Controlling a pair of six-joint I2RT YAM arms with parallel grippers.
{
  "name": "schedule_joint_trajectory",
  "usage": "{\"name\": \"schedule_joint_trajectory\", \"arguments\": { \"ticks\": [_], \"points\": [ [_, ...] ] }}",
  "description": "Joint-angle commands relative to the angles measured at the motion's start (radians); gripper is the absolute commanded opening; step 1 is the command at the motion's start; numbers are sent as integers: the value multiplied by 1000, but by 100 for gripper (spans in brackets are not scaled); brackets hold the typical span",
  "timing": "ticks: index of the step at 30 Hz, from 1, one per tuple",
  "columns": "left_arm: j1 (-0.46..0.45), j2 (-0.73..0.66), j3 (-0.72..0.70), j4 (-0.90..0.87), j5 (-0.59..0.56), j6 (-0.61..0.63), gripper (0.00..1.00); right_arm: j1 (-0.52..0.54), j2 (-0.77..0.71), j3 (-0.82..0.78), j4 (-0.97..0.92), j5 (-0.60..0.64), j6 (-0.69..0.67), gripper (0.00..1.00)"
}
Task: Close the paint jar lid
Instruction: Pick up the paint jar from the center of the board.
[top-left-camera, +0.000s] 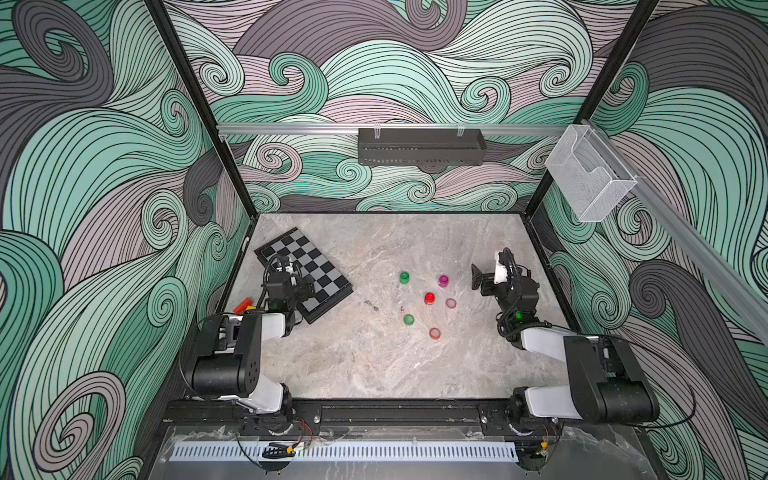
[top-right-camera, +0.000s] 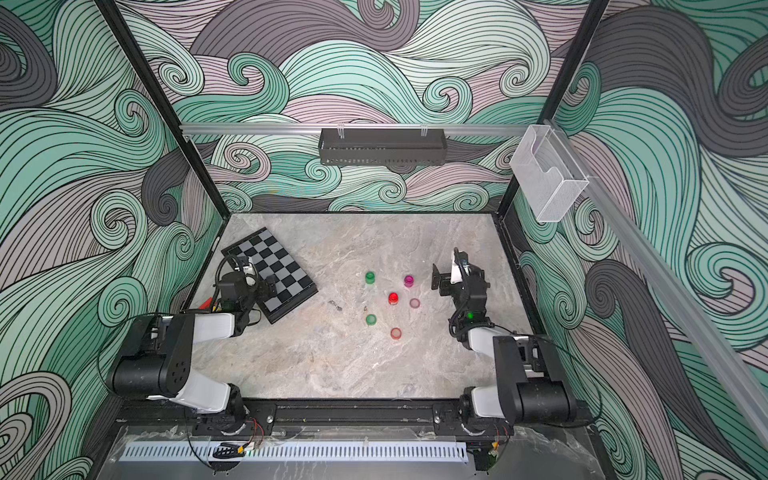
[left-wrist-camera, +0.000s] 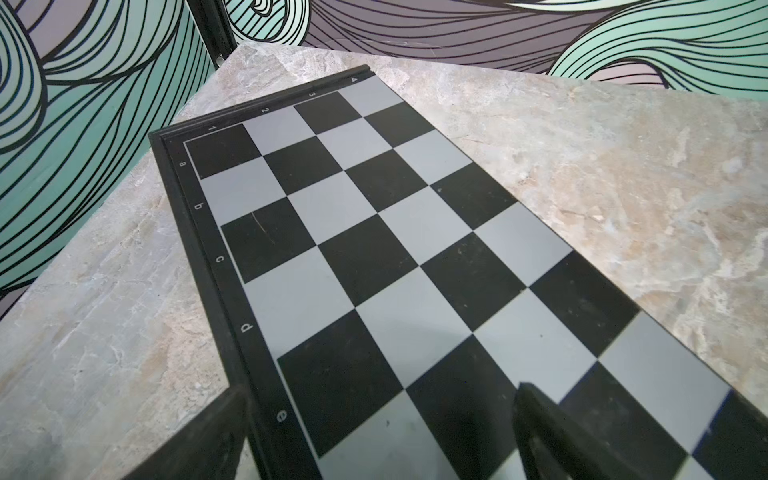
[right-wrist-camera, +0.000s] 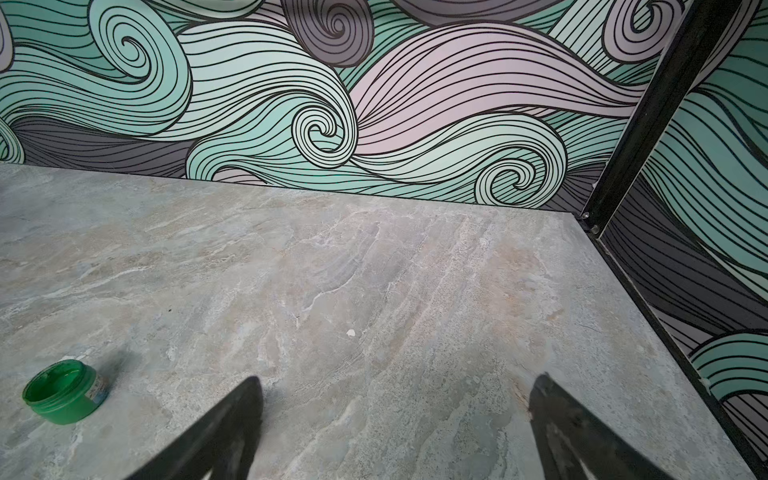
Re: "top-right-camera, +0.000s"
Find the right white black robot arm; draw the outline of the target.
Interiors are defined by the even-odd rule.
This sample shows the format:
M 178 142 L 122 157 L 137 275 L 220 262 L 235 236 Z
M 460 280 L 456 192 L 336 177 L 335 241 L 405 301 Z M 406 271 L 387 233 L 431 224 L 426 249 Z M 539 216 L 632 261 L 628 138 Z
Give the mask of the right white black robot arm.
M 554 346 L 491 320 L 490 283 L 466 252 L 453 250 L 448 272 L 432 268 L 431 288 L 453 302 L 449 335 L 494 365 L 493 384 L 467 387 L 459 397 L 458 415 L 465 426 L 481 419 L 516 425 L 566 424 L 577 418 L 578 402 Z

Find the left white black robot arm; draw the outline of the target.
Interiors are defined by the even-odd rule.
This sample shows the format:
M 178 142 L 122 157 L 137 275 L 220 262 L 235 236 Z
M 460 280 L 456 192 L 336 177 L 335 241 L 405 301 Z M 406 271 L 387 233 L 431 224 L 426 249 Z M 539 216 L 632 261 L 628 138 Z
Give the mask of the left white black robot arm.
M 145 313 L 131 321 L 109 366 L 105 383 L 124 398 L 165 400 L 198 415 L 222 415 L 241 424 L 248 414 L 237 386 L 215 381 L 192 367 L 193 346 L 236 338 L 253 322 L 251 312 L 277 297 L 277 279 L 251 260 L 227 255 L 235 266 L 218 274 L 211 305 L 176 314 Z

